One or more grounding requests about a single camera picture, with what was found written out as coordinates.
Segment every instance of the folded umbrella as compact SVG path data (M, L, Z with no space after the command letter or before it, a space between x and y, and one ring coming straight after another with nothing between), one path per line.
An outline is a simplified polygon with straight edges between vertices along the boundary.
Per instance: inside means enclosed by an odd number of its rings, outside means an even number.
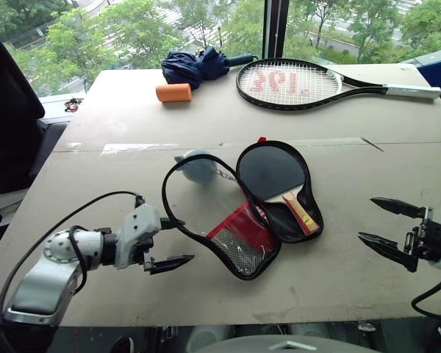
M162 71L167 83L189 83L191 89L195 90L203 79L217 79L227 74L230 67L250 63L254 58L257 57L252 54L227 58L213 47L202 51L198 57L171 51L162 62Z
M189 83L192 90L198 88L203 80L196 57L188 53L170 51L162 62L162 72L167 83Z

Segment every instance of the white grip tape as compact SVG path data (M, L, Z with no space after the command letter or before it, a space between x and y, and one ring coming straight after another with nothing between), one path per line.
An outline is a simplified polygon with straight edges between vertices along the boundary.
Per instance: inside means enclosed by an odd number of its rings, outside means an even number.
M439 87L423 87L411 85L383 85L387 88L386 94L391 96L405 96L416 98L437 99L441 95Z

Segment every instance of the red mesh pocket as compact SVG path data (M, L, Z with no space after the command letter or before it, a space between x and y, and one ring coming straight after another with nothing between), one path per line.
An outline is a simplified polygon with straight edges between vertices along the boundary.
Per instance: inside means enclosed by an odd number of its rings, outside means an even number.
M273 235L258 222L248 202L238 207L206 238L223 251L244 276L252 275L275 249Z

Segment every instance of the tree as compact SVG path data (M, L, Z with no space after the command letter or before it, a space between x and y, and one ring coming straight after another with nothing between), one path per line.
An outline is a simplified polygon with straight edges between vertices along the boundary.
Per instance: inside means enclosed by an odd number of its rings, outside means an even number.
M76 71L74 63L57 60L56 54L45 46L32 50L16 49L10 44L5 46L39 97L65 93L60 89Z
M126 0L108 7L97 19L125 63L133 68L159 68L170 50L185 42L181 32L157 12L152 0Z
M315 15L320 19L318 23L317 43L315 48L320 44L320 36L322 34L323 25L327 20L335 19L345 9L347 0L319 0L315 2Z
M314 26L313 22L308 19L310 11L309 5L304 4L304 1L291 2L288 10L283 57L311 60L318 55L318 51L312 45L312 39L307 37Z
M316 3L313 0L291 0L288 15L297 21L311 21L316 8Z
M262 56L263 10L265 5L257 0L240 0L230 21L224 25L227 56L252 53Z
M372 44L361 56L361 63L398 63L412 58L412 51L408 46L394 46L391 41L381 44Z
M69 9L63 0L0 0L0 39L9 40Z
M105 34L95 18L85 19L78 9L61 15L49 27L46 48L57 62L73 63L72 74L93 83L101 70L116 61L115 53L107 48Z
M356 57L349 54L347 50L338 51L324 48L321 50L320 57L336 64L354 64L356 62Z
M348 29L355 33L353 39L359 46L358 63L371 44L391 40L400 18L393 0L351 0L351 8L354 16Z
M194 41L204 49L211 44L210 38L215 35L216 26L229 13L228 2L224 0L219 3L216 0L176 0L171 6L181 13L180 27L191 27Z
M415 5L404 18L402 32L415 56L441 50L441 0Z

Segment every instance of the small chain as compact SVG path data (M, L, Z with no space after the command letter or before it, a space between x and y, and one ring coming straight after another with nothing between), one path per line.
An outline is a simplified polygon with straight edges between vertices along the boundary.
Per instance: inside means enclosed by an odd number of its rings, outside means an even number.
M227 180L230 180L231 182L237 182L237 180L234 177L228 175L225 171L222 171L220 169L216 169L215 172L217 174L219 174L221 177L223 177L223 178L225 178Z

